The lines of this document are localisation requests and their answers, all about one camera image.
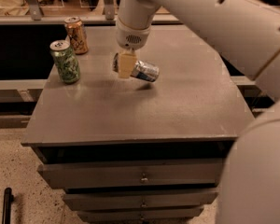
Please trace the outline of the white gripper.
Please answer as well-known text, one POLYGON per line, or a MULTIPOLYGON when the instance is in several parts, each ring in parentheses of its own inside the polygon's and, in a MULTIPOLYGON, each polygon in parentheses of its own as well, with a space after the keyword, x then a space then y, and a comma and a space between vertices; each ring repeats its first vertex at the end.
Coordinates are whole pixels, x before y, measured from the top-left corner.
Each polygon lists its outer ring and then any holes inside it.
POLYGON ((137 61, 134 50, 142 48, 150 33, 150 28, 132 29, 121 20, 116 21, 116 39, 120 47, 126 49, 119 53, 119 78, 129 78, 137 61))

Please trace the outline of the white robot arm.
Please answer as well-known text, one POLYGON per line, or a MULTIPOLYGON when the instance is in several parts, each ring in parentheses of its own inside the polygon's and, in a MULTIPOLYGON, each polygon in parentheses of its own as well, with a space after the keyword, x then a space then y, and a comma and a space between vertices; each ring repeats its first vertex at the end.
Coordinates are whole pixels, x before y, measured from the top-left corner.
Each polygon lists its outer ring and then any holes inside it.
POLYGON ((240 134, 222 173, 216 224, 280 224, 280 10, 256 0, 121 0, 118 42, 165 7, 275 103, 240 134))

